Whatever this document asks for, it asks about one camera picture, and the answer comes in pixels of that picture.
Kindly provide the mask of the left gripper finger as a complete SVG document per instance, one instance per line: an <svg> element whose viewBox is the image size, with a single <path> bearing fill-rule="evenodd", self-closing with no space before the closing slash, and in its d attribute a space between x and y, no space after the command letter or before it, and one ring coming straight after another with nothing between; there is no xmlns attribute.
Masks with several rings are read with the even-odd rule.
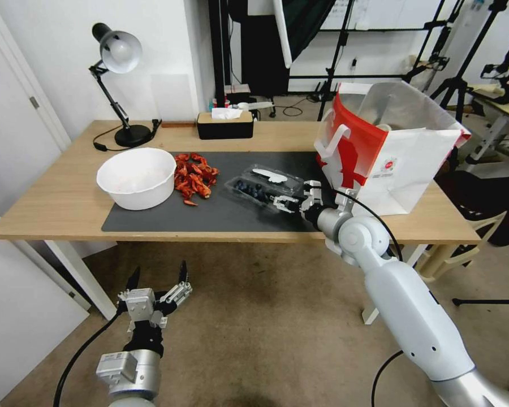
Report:
<svg viewBox="0 0 509 407"><path fill-rule="evenodd" d="M117 305L119 305L121 302L124 302L125 299L128 297L128 294L138 288L139 285L139 279L140 279L140 272L141 267L137 266L132 273L132 275L127 279L126 287L124 290L120 291L117 295Z"/></svg>
<svg viewBox="0 0 509 407"><path fill-rule="evenodd" d="M193 288L189 282L187 263L182 260L179 269L178 283L165 292L157 300L157 310L163 317L172 314L192 293Z"/></svg>

